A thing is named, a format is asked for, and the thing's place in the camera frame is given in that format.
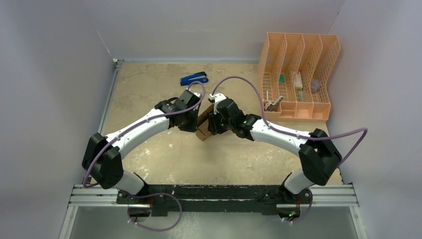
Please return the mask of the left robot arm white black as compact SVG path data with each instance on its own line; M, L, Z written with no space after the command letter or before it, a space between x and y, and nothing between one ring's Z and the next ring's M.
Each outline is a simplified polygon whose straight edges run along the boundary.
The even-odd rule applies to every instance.
M146 182L135 173L124 170L122 160L140 144L172 127L195 132L202 93L186 89L179 97L158 102L145 116L106 136L93 134L86 147L82 167L83 180L89 188L92 177L103 189L117 188L129 193L130 199L141 204L148 199Z

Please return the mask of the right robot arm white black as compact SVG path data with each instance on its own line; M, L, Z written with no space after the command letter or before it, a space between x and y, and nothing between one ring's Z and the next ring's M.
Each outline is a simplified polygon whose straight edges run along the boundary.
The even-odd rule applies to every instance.
M254 114L244 114L234 100L222 94L210 95L213 111L208 114L211 134L232 131L239 138L268 143L284 149L300 159L301 168L286 177L280 198L294 201L304 189L325 186L342 156L331 140L324 140L325 131L297 131L265 121Z

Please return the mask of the brown cardboard box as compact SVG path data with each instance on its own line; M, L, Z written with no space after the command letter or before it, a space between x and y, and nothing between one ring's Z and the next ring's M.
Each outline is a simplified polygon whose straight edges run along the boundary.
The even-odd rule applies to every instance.
M201 141L205 141L207 138L212 136L212 133L209 131L208 127L209 127L209 113L213 113L213 110L214 110L214 104L211 104L200 115L198 115L196 136Z

